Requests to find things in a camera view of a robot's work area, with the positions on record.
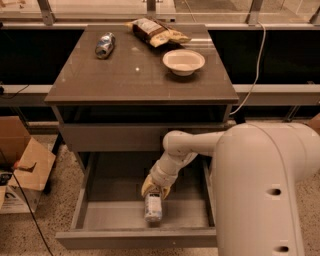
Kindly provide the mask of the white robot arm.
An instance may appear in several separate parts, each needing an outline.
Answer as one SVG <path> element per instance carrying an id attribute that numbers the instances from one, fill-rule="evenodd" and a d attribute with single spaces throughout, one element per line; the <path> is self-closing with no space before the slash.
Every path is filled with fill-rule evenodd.
<path id="1" fill-rule="evenodd" d="M 165 198 L 179 171 L 212 158 L 219 256 L 305 256 L 295 185 L 320 169 L 320 136 L 300 123 L 243 123 L 224 132 L 171 131 L 143 196 Z"/>

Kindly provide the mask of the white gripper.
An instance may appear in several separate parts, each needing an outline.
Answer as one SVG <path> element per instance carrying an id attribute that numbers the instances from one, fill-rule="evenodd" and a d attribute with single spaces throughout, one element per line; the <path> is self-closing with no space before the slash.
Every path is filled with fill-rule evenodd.
<path id="1" fill-rule="evenodd" d="M 150 175 L 148 175 L 144 180 L 141 187 L 141 196 L 145 197 L 154 188 L 155 184 L 162 187 L 161 198 L 165 200 L 177 177 L 178 170 L 176 168 L 169 168 L 168 170 L 165 170 L 160 165 L 155 164 L 150 170 Z"/>

